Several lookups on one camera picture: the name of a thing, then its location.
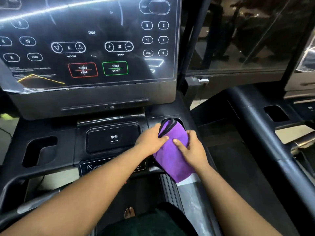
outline purple cloth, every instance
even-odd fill
[[[160,133],[168,127],[171,121],[168,120],[164,124]],[[189,137],[183,126],[177,121],[174,127],[164,136],[169,136],[169,140],[153,156],[166,173],[178,183],[189,177],[195,170],[186,162],[181,151],[173,143],[173,139],[180,140],[187,147]]]

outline yellow-green object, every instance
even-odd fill
[[[5,120],[12,120],[13,119],[13,117],[11,117],[9,114],[6,114],[6,113],[0,114],[0,117],[5,119]]]

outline red pause stop button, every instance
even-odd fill
[[[73,78],[85,78],[98,76],[96,64],[90,63],[71,63],[68,64],[70,74]]]

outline bare foot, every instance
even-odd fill
[[[126,209],[125,210],[125,213],[124,213],[124,218],[125,219],[128,219],[128,218],[131,218],[131,217],[135,217],[136,214],[135,214],[135,211],[132,207],[130,207],[129,209]]]

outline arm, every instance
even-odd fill
[[[159,128],[156,124],[145,131],[133,148],[80,178],[0,236],[88,235],[140,162],[168,140],[158,138]]]
[[[224,234],[281,236],[209,165],[206,152],[198,140],[196,132],[187,132],[189,134],[187,148],[177,139],[174,139],[174,143],[200,177]]]

